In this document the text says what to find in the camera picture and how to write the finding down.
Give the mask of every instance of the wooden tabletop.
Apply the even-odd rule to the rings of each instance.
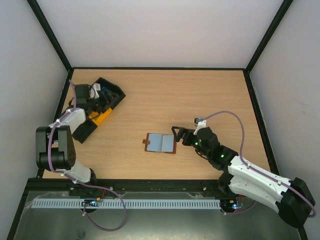
[[[242,119],[243,156],[270,170],[242,71],[76,69],[74,84],[99,77],[118,85],[122,102],[83,143],[74,140],[76,160],[99,179],[218,179],[193,147],[177,144],[176,154],[145,152],[147,133],[171,134],[171,127],[195,128],[194,118],[229,110]],[[64,103],[72,98],[69,88]],[[221,144],[239,151],[242,132],[236,118],[220,114],[207,121]],[[44,178],[61,178],[45,171]]]

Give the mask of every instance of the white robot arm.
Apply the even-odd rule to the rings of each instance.
[[[264,172],[270,177],[278,179],[282,183],[290,185],[290,179],[264,170],[263,168],[254,165],[246,159],[245,161],[253,168]],[[285,193],[288,188],[266,178],[255,171],[252,171],[242,163],[239,156],[235,156],[230,163],[231,165],[228,166],[228,172],[234,176],[228,185],[230,190],[235,194],[248,196],[278,213],[279,209],[276,205],[276,202],[281,202],[283,198],[281,193]]]
[[[72,137],[72,133],[85,120],[86,114],[82,108],[68,108],[54,123],[39,127],[35,134],[37,166],[67,176],[75,184],[95,182],[93,170],[76,160]]]

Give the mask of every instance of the purple cable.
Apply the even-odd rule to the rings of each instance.
[[[253,209],[256,204],[257,204],[257,202],[254,201],[253,204],[252,204],[250,207],[248,207],[246,210],[239,211],[239,212],[225,212],[222,208],[221,208],[221,212],[223,212],[225,215],[239,215],[239,214],[244,214],[244,213],[250,211],[251,209]]]
[[[49,168],[50,168],[50,171],[53,172],[53,173],[62,173],[61,171],[57,171],[54,169],[53,165],[52,165],[52,160],[51,160],[51,148],[52,148],[52,140],[53,140],[53,137],[54,137],[54,132],[55,132],[55,129],[57,128],[59,122],[63,121],[69,114],[71,114],[75,109],[76,109],[76,105],[77,105],[77,101],[76,101],[76,90],[75,90],[75,85],[72,83],[71,80],[69,80],[69,83],[70,83],[70,86],[72,88],[72,91],[73,91],[73,99],[74,99],[74,105],[73,105],[73,109],[71,109],[70,111],[67,111],[64,115],[61,116],[60,119],[57,119],[56,120],[56,123],[53,125],[51,131],[50,131],[50,135],[49,135],[49,140],[48,140],[48,164],[49,164]],[[71,181],[75,181],[76,179],[74,179],[72,176],[68,175],[67,173],[64,174],[67,178],[69,178]],[[111,228],[111,229],[108,229],[108,228],[104,228],[104,227],[101,227],[99,226],[98,224],[96,224],[86,213],[86,206],[84,206],[83,208],[83,214],[86,216],[86,218],[98,229],[102,230],[102,231],[107,231],[107,232],[112,232],[112,231],[116,231],[120,228],[122,228],[124,226],[124,224],[126,223],[126,219],[127,219],[127,209],[126,209],[126,204],[124,202],[124,200],[122,199],[122,197],[116,193],[115,191],[107,188],[107,187],[103,187],[103,186],[94,186],[94,185],[89,185],[89,184],[86,184],[84,182],[80,182],[78,181],[77,183],[85,186],[85,187],[88,187],[88,188],[94,188],[94,189],[103,189],[103,190],[106,190],[108,192],[111,192],[113,193],[114,195],[116,195],[122,205],[123,205],[123,210],[124,210],[124,217],[123,217],[123,220],[121,221],[121,223],[119,224],[119,226],[115,227],[115,228]]]
[[[123,200],[123,198],[118,194],[116,193],[115,191],[111,190],[110,188],[107,188],[107,187],[103,187],[103,186],[94,186],[94,185],[88,185],[88,184],[85,184],[83,182],[80,182],[81,185],[85,186],[85,187],[88,187],[88,188],[94,188],[94,189],[103,189],[103,190],[107,190],[108,192],[111,192],[113,193],[114,195],[116,195],[118,197],[118,199],[120,199],[121,203],[122,203],[122,206],[123,206],[123,210],[124,210],[124,213],[123,213],[123,219],[121,221],[121,223],[119,224],[119,226],[115,227],[115,228],[104,228],[102,226],[99,226],[98,224],[96,224],[89,216],[88,214],[86,213],[86,205],[84,206],[83,208],[83,214],[84,216],[92,223],[92,225],[94,225],[96,228],[102,230],[102,231],[106,231],[106,232],[113,232],[113,231],[116,231],[116,230],[119,230],[120,228],[122,228],[125,223],[126,223],[126,220],[127,220],[127,208],[126,208],[126,204]]]
[[[235,114],[235,113],[232,112],[232,111],[227,111],[227,110],[218,111],[218,112],[216,112],[216,113],[213,113],[213,114],[205,117],[204,120],[207,120],[207,119],[212,118],[212,117],[214,117],[214,116],[216,116],[216,115],[219,115],[219,114],[231,114],[231,115],[233,115],[233,116],[239,121],[240,126],[241,126],[241,130],[242,130],[242,140],[241,140],[241,145],[240,145],[239,156],[240,156],[241,162],[242,162],[246,167],[248,167],[248,164],[247,164],[246,161],[243,159],[243,148],[244,148],[244,144],[245,144],[245,127],[244,127],[243,122],[241,121],[240,117],[239,117],[237,114]],[[256,168],[254,168],[254,167],[252,167],[252,166],[249,166],[249,168],[252,169],[253,171],[255,171],[256,173],[258,173],[258,174],[260,174],[260,175],[262,175],[262,176],[270,179],[271,181],[274,181],[275,183],[278,182],[278,180],[277,180],[276,178],[273,178],[273,177],[265,174],[264,172],[262,172],[262,171],[260,171],[260,170],[258,170],[258,169],[256,169]],[[286,187],[286,188],[288,188],[288,189],[290,189],[292,192],[294,192],[295,194],[297,194],[303,201],[305,201],[306,204],[308,204],[308,206],[312,209],[312,214],[309,215],[308,218],[314,218],[314,217],[317,215],[316,208],[315,208],[315,207],[312,205],[312,203],[309,202],[300,192],[298,192],[298,191],[295,190],[293,187],[291,187],[291,186],[289,186],[288,184],[285,184],[285,183],[283,183],[283,182],[281,182],[281,185],[284,186],[284,187]],[[244,211],[242,211],[242,212],[237,212],[237,213],[234,213],[234,214],[241,214],[241,213],[246,212],[247,210],[244,210]]]
[[[73,84],[73,82],[71,81],[71,79],[69,79],[69,83],[70,83],[70,86],[71,86],[72,92],[73,92],[73,101],[74,101],[73,109],[75,109],[76,106],[77,106],[76,89],[75,89],[75,85]]]

